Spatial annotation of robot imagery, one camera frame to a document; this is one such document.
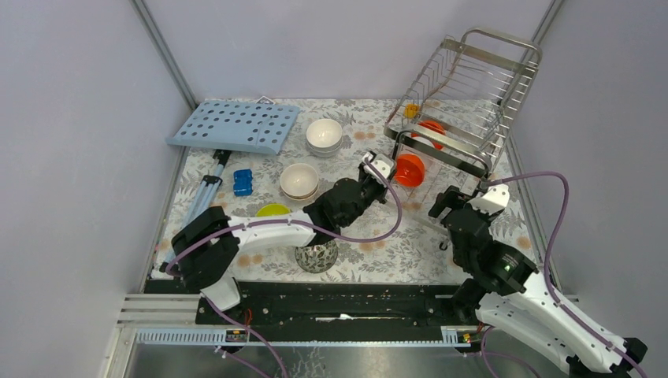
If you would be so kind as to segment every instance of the blue pegboard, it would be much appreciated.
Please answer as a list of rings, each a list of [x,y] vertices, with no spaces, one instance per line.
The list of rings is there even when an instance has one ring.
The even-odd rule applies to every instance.
[[[205,101],[167,144],[278,154],[299,107]]]

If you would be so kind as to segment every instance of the floral tablecloth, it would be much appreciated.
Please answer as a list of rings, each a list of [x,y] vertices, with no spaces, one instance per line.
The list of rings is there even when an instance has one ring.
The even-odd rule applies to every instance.
[[[358,165],[367,150],[388,156],[392,151],[393,141],[383,135],[383,125],[396,100],[286,99],[277,102],[298,106],[301,112],[277,156],[232,154],[223,172],[223,184],[213,201],[213,206],[223,206],[227,214],[252,217],[269,203],[282,203],[292,210],[310,203],[312,200],[292,201],[280,192],[279,176],[291,164],[305,162],[318,170],[319,195],[332,188],[338,179],[357,179]],[[458,117],[475,117],[473,107],[469,109],[470,114],[466,112],[466,104],[455,104],[454,107]],[[315,157],[306,149],[306,128],[320,118],[332,118],[343,125],[343,145],[334,157]],[[215,168],[212,155],[212,150],[190,149],[188,152],[161,242],[155,249],[154,270],[151,272],[154,279],[169,278],[160,273],[158,267],[168,255],[169,240],[180,230],[202,176]],[[251,196],[236,197],[232,193],[232,174],[237,169],[252,169],[254,193]],[[470,193],[475,188],[476,179],[436,164],[429,171],[431,173],[418,191],[407,191],[395,184],[405,215],[394,235],[375,243],[337,241],[339,257],[327,272],[312,274],[301,270],[295,260],[294,248],[268,249],[252,254],[242,252],[237,254],[229,269],[238,280],[460,284],[468,275],[452,262],[451,247],[445,251],[439,249],[439,244],[447,241],[444,229],[434,221],[425,220],[425,215],[439,191],[457,185]],[[507,156],[502,154],[492,178],[511,174]],[[511,185],[510,204],[492,224],[492,234],[495,239],[518,248],[535,261],[518,196],[518,189]],[[343,230],[344,235],[369,238],[390,229],[396,220],[396,208],[390,195],[388,198],[385,205],[372,205],[352,226]]]

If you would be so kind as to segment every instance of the metal frame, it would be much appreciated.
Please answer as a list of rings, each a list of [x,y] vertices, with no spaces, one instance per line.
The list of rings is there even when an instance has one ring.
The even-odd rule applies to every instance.
[[[550,6],[548,7],[547,12],[545,13],[543,19],[541,20],[538,29],[534,33],[532,41],[540,44],[547,34],[547,30],[552,24],[552,21],[559,14],[559,10],[562,8],[566,0],[553,0]],[[194,110],[197,107],[197,102],[195,101],[195,96],[193,95],[191,88],[189,87],[187,81],[185,80],[183,73],[180,71],[174,56],[169,50],[165,39],[162,37],[158,26],[155,23],[154,18],[152,17],[150,10],[148,9],[144,0],[130,0],[133,8],[138,14],[139,19],[147,30],[151,41],[156,47],[156,50],[161,56],[161,59],[165,63],[170,76],[174,80],[174,83],[177,87],[177,90],[181,93],[181,96],[184,98],[184,101],[188,106]],[[522,58],[521,62],[525,63],[525,57]],[[507,147],[509,153],[509,160],[512,165],[514,172],[520,173],[522,171],[521,159],[515,147],[512,135],[509,135],[507,138]],[[187,157],[187,148],[182,148],[180,151],[179,163],[176,165],[174,173],[172,186],[170,187],[169,194],[165,199],[165,204],[162,211],[162,220],[164,220],[165,215],[169,209],[169,202],[174,196],[174,191],[176,188],[176,183],[178,180],[178,175],[180,170],[183,168],[185,160]],[[532,240],[535,246],[541,248],[541,254],[544,254],[544,248],[547,245],[547,239],[545,238],[542,222],[536,211],[536,203],[533,200],[533,195],[529,189],[529,186],[521,181],[518,182],[518,186],[522,193],[521,200],[523,209],[525,211],[526,218],[530,224],[529,231],[531,232]],[[160,237],[161,230],[164,222],[160,222],[160,226],[156,231],[156,236],[153,240],[155,243]],[[140,291],[143,291],[144,283],[146,279],[146,274],[149,272],[151,267],[151,257],[153,255],[153,248],[149,254],[149,260],[147,261],[147,268],[144,271],[144,274],[141,278]],[[555,272],[555,279],[557,280],[557,287],[559,285],[559,278]],[[577,298],[572,295],[567,295],[572,301],[576,302]],[[132,363],[132,355],[135,345],[138,341],[138,333],[146,329],[201,329],[201,330],[210,330],[210,326],[198,326],[195,324],[195,317],[199,311],[198,302],[200,297],[198,295],[147,295],[147,294],[130,294],[127,295],[122,310],[121,315],[119,316],[119,321],[117,327],[114,329],[112,339],[110,340],[110,345],[108,348],[109,353],[106,355],[106,363],[102,366],[100,377],[104,378],[123,378],[125,377],[129,364]],[[215,329],[234,329],[234,326],[231,325],[220,325],[216,326]],[[472,331],[471,327],[448,327],[448,331]]]

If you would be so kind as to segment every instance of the white bowl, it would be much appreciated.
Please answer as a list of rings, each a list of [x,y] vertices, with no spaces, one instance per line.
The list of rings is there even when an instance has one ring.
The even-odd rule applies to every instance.
[[[280,174],[280,189],[289,198],[303,200],[315,194],[318,180],[314,167],[297,163],[290,165]]]
[[[316,149],[335,146],[343,138],[343,128],[335,120],[316,120],[306,130],[306,141]]]
[[[334,155],[336,155],[337,152],[339,152],[339,148],[341,147],[341,144],[343,144],[343,140],[341,142],[338,142],[336,145],[329,149],[318,149],[313,146],[311,146],[310,143],[306,143],[306,147],[309,149],[309,151],[319,157],[319,158],[330,158]]]

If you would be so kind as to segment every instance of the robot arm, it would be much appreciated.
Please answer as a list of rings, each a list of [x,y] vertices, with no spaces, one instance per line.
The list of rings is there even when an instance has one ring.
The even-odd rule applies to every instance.
[[[383,154],[368,152],[362,158],[383,176],[392,179],[395,162]],[[212,239],[178,261],[178,273],[186,289],[200,291],[216,306],[226,310],[239,303],[236,283],[227,268],[239,251],[252,252],[276,246],[315,246],[333,237],[293,221],[313,224],[330,232],[340,233],[350,226],[375,201],[384,201],[387,188],[383,180],[361,163],[357,180],[341,179],[334,187],[300,211],[276,217],[229,217],[221,207],[212,207],[195,218],[172,239],[174,252],[179,255],[208,235],[225,228],[244,226],[263,221],[284,222],[241,227]]]
[[[617,348],[640,362],[647,347],[638,339],[623,339],[597,324],[557,291],[560,304],[548,293],[536,265],[512,246],[489,233],[491,222],[505,209],[508,186],[490,187],[473,198],[449,187],[429,215],[438,217],[451,234],[454,262],[471,274],[455,293],[462,308],[475,309],[478,320],[493,325],[550,359],[571,376],[628,376],[630,364],[590,335],[560,306],[566,306]]]

